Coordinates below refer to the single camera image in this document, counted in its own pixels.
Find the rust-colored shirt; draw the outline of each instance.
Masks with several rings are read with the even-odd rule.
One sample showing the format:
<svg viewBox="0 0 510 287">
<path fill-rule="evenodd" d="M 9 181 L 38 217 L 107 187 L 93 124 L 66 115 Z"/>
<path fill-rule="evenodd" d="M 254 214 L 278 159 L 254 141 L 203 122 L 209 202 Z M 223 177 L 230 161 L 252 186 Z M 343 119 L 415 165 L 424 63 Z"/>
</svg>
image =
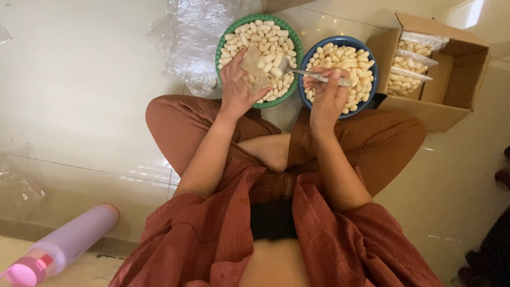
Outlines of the rust-colored shirt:
<svg viewBox="0 0 510 287">
<path fill-rule="evenodd" d="M 264 171 L 232 160 L 215 195 L 160 206 L 109 286 L 238 286 L 253 254 L 248 192 Z M 292 203 L 311 286 L 443 286 L 384 207 L 332 212 L 321 186 L 316 173 L 300 175 Z"/>
</svg>

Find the water bottle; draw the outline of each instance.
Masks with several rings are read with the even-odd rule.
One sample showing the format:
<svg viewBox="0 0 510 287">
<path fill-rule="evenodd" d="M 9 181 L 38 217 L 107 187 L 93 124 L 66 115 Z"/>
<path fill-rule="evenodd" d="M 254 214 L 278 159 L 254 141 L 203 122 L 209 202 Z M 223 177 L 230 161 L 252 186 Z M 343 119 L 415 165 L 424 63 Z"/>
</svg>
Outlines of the water bottle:
<svg viewBox="0 0 510 287">
<path fill-rule="evenodd" d="M 30 246 L 25 256 L 0 274 L 13 287 L 34 287 L 57 275 L 96 243 L 119 220 L 110 204 L 92 207 Z"/>
</svg>

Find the blue bowl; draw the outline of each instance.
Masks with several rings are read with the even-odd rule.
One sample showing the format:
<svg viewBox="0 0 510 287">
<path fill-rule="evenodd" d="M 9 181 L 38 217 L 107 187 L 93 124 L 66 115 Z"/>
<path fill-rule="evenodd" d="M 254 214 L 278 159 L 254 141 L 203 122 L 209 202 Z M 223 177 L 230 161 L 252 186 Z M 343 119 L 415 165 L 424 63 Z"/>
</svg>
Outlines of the blue bowl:
<svg viewBox="0 0 510 287">
<path fill-rule="evenodd" d="M 367 46 L 363 42 L 359 41 L 356 38 L 352 38 L 352 37 L 349 37 L 349 36 L 332 36 L 332 37 L 326 38 L 326 39 L 318 42 L 317 44 L 315 44 L 315 46 L 313 46 L 308 51 L 308 53 L 304 56 L 304 58 L 303 58 L 303 60 L 301 62 L 301 66 L 299 68 L 302 69 L 302 70 L 306 69 L 308 61 L 310 60 L 310 58 L 313 57 L 313 54 L 316 52 L 317 48 L 318 47 L 322 47 L 322 46 L 324 46 L 324 45 L 326 45 L 326 44 L 328 44 L 330 42 L 335 44 L 335 45 L 338 45 L 338 46 L 344 46 L 345 45 L 347 47 L 354 47 L 354 48 L 356 48 L 356 50 L 363 49 L 365 51 L 368 51 L 370 53 L 368 55 L 368 60 L 369 61 L 370 60 L 374 60 L 374 62 L 375 62 L 375 58 L 372 55 L 372 52 L 367 48 Z M 358 109 L 356 111 L 354 111 L 354 112 L 350 111 L 348 114 L 341 114 L 340 117 L 338 117 L 338 119 L 347 118 L 347 117 L 350 117 L 350 116 L 353 116 L 353 115 L 359 113 L 361 110 L 363 110 L 368 105 L 368 103 L 370 103 L 370 101 L 374 97 L 375 90 L 377 89 L 377 79 L 378 79 L 378 76 L 377 76 L 377 62 L 375 62 L 373 64 L 373 66 L 371 66 L 370 69 L 368 69 L 368 70 L 372 71 L 372 76 L 374 76 L 374 81 L 372 82 L 372 89 L 370 90 L 370 96 L 368 97 L 368 101 L 366 101 L 366 102 L 359 102 L 358 103 Z M 304 93 L 303 75 L 301 75 L 301 74 L 299 74 L 298 81 L 297 81 L 297 86 L 298 86 L 298 89 L 299 89 L 299 94 L 301 95 L 301 100 L 304 102 L 306 107 L 311 109 L 312 108 L 312 102 L 310 102 L 307 99 L 307 95 Z"/>
</svg>

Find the hand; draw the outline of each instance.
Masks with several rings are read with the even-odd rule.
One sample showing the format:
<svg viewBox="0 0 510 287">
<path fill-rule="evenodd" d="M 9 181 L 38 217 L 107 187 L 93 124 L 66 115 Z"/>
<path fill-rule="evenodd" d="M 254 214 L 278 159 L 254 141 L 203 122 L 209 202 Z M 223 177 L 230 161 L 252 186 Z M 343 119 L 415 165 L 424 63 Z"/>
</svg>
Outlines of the hand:
<svg viewBox="0 0 510 287">
<path fill-rule="evenodd" d="M 247 47 L 241 49 L 220 70 L 221 81 L 223 82 L 223 99 L 220 113 L 234 121 L 237 121 L 272 89 L 272 87 L 267 87 L 256 94 L 250 94 L 248 83 L 243 79 L 244 76 L 248 75 L 248 72 L 240 67 L 247 50 Z"/>
<path fill-rule="evenodd" d="M 329 78 L 327 83 L 305 77 L 305 88 L 315 88 L 315 101 L 310 115 L 310 128 L 315 139 L 334 136 L 335 123 L 347 103 L 348 87 L 339 86 L 340 77 L 349 79 L 349 72 L 342 69 L 312 67 L 312 71 Z"/>
</svg>

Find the foot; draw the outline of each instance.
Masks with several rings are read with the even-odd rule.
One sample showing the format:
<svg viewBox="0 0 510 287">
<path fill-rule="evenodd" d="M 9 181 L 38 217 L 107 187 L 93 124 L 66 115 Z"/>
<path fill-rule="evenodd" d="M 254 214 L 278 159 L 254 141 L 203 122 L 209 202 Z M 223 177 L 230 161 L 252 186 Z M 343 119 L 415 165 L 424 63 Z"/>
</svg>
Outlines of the foot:
<svg viewBox="0 0 510 287">
<path fill-rule="evenodd" d="M 265 135 L 248 139 L 239 146 L 260 160 L 270 171 L 282 173 L 287 168 L 290 134 Z"/>
</svg>

